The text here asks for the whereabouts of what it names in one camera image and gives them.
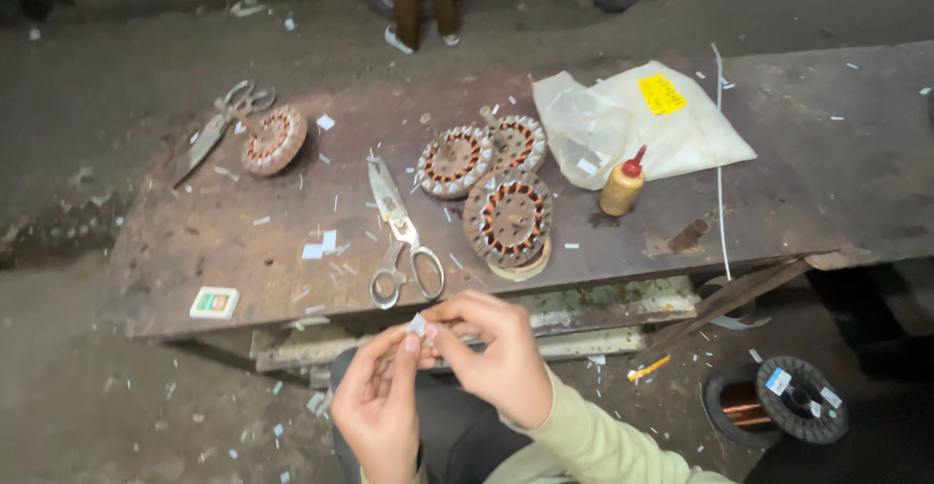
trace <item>spool label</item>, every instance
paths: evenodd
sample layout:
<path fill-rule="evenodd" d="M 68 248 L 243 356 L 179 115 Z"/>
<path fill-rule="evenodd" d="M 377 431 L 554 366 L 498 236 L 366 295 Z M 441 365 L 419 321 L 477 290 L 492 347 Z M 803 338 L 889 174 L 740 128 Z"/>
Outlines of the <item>spool label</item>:
<path fill-rule="evenodd" d="M 656 116 L 671 114 L 687 105 L 687 99 L 675 91 L 674 85 L 662 73 L 639 79 L 639 90 L 646 98 L 649 110 Z"/>
<path fill-rule="evenodd" d="M 769 376 L 769 381 L 765 383 L 765 387 L 769 388 L 772 393 L 782 396 L 790 382 L 791 375 L 788 375 L 781 367 L 777 367 L 772 372 L 772 376 Z"/>
<path fill-rule="evenodd" d="M 835 393 L 831 391 L 830 388 L 823 388 L 823 390 L 820 392 L 820 395 L 823 396 L 824 400 L 833 406 L 834 409 L 840 407 L 840 404 L 844 402 L 840 399 L 839 396 L 835 395 Z"/>

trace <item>white plastic bag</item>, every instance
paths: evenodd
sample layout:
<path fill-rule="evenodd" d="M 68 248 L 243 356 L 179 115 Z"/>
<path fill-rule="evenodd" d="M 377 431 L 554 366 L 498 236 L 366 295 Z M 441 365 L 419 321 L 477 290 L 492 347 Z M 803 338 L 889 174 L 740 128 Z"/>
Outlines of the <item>white plastic bag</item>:
<path fill-rule="evenodd" d="M 646 180 L 755 158 L 700 85 L 656 60 L 590 88 L 561 72 L 532 94 L 561 173 L 590 191 L 643 144 Z"/>

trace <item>white sneaker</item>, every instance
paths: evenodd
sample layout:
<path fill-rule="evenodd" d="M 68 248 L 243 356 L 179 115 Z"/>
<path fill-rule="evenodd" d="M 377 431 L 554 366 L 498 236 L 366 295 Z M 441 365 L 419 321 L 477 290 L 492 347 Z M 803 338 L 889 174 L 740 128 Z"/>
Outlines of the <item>white sneaker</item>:
<path fill-rule="evenodd" d="M 399 40 L 399 37 L 396 36 L 396 25 L 391 24 L 386 27 L 386 42 L 391 44 L 393 47 L 398 48 L 400 51 L 406 54 L 413 54 L 414 50 L 408 48 L 405 44 Z"/>

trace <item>rusty table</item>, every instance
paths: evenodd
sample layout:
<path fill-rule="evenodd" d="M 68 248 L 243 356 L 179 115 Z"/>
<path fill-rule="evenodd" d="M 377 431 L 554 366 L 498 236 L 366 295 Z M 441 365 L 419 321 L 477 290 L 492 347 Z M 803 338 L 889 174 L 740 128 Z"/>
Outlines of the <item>rusty table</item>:
<path fill-rule="evenodd" d="M 705 72 L 699 83 L 716 94 L 713 56 L 658 59 L 681 72 Z M 847 62 L 860 68 L 850 69 Z M 570 71 L 588 83 L 636 64 L 598 60 Z M 932 74 L 930 43 L 725 60 L 725 76 L 737 86 L 724 90 L 724 113 L 758 154 L 723 169 L 730 264 L 737 270 L 775 266 L 702 303 L 698 313 L 708 318 L 694 324 L 780 285 L 808 263 L 837 268 L 934 254 L 934 143 L 927 101 L 918 95 L 924 80 L 934 80 Z M 189 179 L 191 192 L 173 194 L 168 186 L 173 157 L 187 144 L 180 141 L 157 156 L 111 259 L 104 311 L 126 323 L 129 337 L 178 340 L 281 326 L 320 305 L 315 316 L 339 319 L 374 311 L 369 284 L 389 244 L 389 229 L 380 230 L 377 211 L 366 205 L 373 201 L 366 173 L 370 150 L 403 188 L 422 243 L 445 264 L 443 297 L 468 287 L 520 294 L 723 268 L 716 170 L 646 183 L 635 210 L 613 218 L 601 214 L 599 192 L 571 185 L 549 156 L 539 176 L 557 194 L 552 256 L 541 275 L 521 283 L 493 275 L 473 254 L 462 235 L 462 203 L 436 200 L 421 190 L 410 194 L 404 185 L 414 177 L 406 169 L 415 166 L 429 141 L 418 118 L 431 113 L 435 126 L 449 128 L 480 121 L 477 110 L 494 104 L 500 114 L 537 117 L 524 72 L 498 69 L 476 77 L 378 83 L 334 94 L 311 92 L 289 103 L 309 116 L 311 131 L 296 161 L 270 179 L 241 172 L 234 181 L 212 171 L 219 166 L 238 172 L 244 138 L 232 132 Z M 326 132 L 314 126 L 322 114 L 336 121 Z M 269 222 L 253 225 L 265 216 Z M 647 238 L 672 237 L 698 217 L 712 225 L 703 252 L 647 255 Z M 320 241 L 318 229 L 336 229 L 337 244 L 350 247 L 340 256 L 303 260 L 304 244 Z M 565 243 L 579 249 L 566 249 Z M 808 263 L 805 257 L 811 257 Z M 337 275 L 332 262 L 356 274 L 344 269 Z M 231 320 L 189 318 L 202 286 L 240 290 Z M 300 296 L 306 288 L 309 294 Z M 393 310 L 415 310 L 424 303 L 417 288 L 407 286 Z"/>

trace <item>glue bottle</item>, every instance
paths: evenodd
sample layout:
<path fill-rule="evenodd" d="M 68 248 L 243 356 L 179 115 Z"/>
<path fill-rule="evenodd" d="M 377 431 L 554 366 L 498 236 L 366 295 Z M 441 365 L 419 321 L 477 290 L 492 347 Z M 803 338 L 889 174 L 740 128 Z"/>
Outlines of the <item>glue bottle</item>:
<path fill-rule="evenodd" d="M 624 215 L 629 212 L 639 189 L 646 182 L 646 175 L 639 164 L 645 153 L 646 146 L 643 144 L 635 158 L 626 160 L 610 171 L 610 178 L 606 180 L 600 196 L 600 208 L 603 212 L 609 215 Z"/>

